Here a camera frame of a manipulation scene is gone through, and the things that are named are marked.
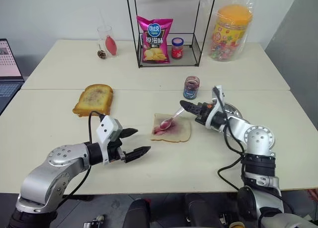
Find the red balloon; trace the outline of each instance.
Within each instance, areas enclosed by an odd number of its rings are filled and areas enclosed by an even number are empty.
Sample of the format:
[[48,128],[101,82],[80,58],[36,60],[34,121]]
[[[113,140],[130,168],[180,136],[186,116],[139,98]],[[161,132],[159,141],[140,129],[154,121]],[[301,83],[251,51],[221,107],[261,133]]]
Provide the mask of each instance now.
[[114,39],[112,39],[109,35],[106,37],[105,45],[111,55],[115,56],[117,52],[117,46]]

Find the laptop screen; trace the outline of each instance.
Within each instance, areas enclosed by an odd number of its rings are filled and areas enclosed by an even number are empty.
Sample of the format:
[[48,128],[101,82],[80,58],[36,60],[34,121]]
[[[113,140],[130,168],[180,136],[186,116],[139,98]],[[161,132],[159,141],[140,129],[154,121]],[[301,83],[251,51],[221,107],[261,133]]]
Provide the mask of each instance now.
[[0,39],[0,80],[19,79],[22,75],[6,39]]

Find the bread slice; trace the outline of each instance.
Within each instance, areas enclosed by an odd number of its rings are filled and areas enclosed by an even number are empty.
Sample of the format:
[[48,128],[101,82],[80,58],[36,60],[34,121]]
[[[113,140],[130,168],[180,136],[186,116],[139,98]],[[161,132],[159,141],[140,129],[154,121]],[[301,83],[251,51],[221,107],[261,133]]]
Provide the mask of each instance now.
[[171,126],[165,131],[160,131],[156,129],[160,123],[165,120],[171,118],[172,115],[164,115],[164,114],[155,114],[155,121],[153,131],[151,133],[151,140],[157,141],[167,141],[167,142],[186,142],[190,139],[191,136],[191,123],[188,119],[183,118],[181,116],[175,118]]
[[78,116],[88,116],[92,110],[109,115],[113,99],[113,89],[108,85],[94,84],[88,86],[80,95],[79,102],[73,109]]

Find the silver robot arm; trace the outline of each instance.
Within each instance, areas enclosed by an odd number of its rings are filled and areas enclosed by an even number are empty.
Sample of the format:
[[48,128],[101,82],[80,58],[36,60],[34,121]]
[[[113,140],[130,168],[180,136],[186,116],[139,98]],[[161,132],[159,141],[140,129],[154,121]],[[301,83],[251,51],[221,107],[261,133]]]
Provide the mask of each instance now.
[[69,182],[90,166],[115,160],[130,162],[143,156],[150,147],[130,153],[120,149],[120,138],[138,130],[123,129],[110,116],[102,116],[96,133],[97,143],[64,145],[52,150],[45,161],[24,180],[8,228],[48,228],[56,217],[56,209],[65,201],[63,194]]
[[279,199],[279,178],[275,176],[275,153],[272,151],[275,139],[270,129],[250,124],[235,107],[225,103],[222,86],[212,90],[212,103],[195,105],[181,101],[180,104],[196,115],[195,121],[207,129],[226,133],[246,145],[241,155],[244,187],[238,191],[238,209],[245,220],[257,221],[265,228],[317,227],[296,215],[284,213],[283,202]]

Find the pink chip bag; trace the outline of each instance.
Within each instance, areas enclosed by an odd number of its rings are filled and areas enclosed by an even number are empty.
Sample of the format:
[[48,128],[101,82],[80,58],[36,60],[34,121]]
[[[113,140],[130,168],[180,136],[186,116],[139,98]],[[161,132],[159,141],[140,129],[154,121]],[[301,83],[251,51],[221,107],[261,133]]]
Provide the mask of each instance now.
[[146,20],[137,16],[143,30],[143,62],[170,63],[167,50],[167,36],[173,19],[157,18]]

